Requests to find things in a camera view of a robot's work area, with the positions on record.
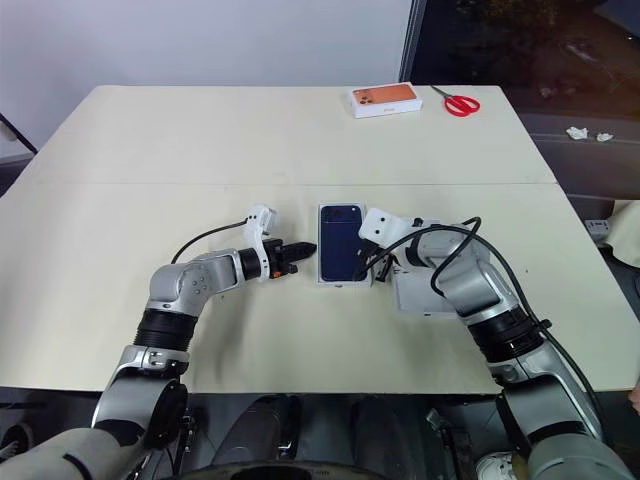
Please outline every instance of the silver robot arm segment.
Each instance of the silver robot arm segment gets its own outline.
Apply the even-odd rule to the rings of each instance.
[[[180,375],[189,365],[187,348],[206,302],[264,277],[265,271],[266,278],[296,273],[293,262],[316,249],[305,242],[283,245],[279,239],[261,247],[260,253],[224,250],[157,270],[135,340],[124,348],[100,397],[92,428],[68,430],[3,463],[0,478],[114,480],[148,450],[170,444],[187,403]]]
[[[425,223],[371,209],[359,233],[369,242],[391,247],[407,234],[434,224]],[[465,237],[455,231],[428,232],[399,245],[393,253],[403,268],[436,268]],[[585,480],[633,478],[615,452],[602,443],[594,406],[541,334],[541,326],[525,313],[489,263],[484,245],[472,240],[442,269],[436,283],[503,387],[498,411],[512,442],[530,459],[530,478],[577,478],[577,471],[589,472],[580,477]]]

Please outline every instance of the blue smartphone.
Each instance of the blue smartphone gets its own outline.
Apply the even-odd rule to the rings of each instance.
[[[358,205],[325,205],[320,208],[320,278],[325,282],[352,282],[358,267],[362,239],[362,210]],[[358,275],[355,281],[367,278]]]

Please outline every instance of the table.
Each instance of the table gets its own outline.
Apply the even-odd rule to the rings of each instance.
[[[314,241],[318,203],[358,201],[443,222],[482,216],[594,388],[631,387],[637,320],[499,89],[467,89],[496,119],[450,122],[424,89],[421,112],[357,121],[341,88],[97,89],[0,199],[0,364],[11,365],[0,384],[103,389],[151,274],[187,239],[263,202],[279,213],[274,234]],[[473,148],[485,142],[496,145],[486,158]],[[244,246],[227,231],[185,258]],[[390,285],[317,286],[315,268],[215,298],[192,342],[190,391],[498,391],[457,319],[396,312]]]

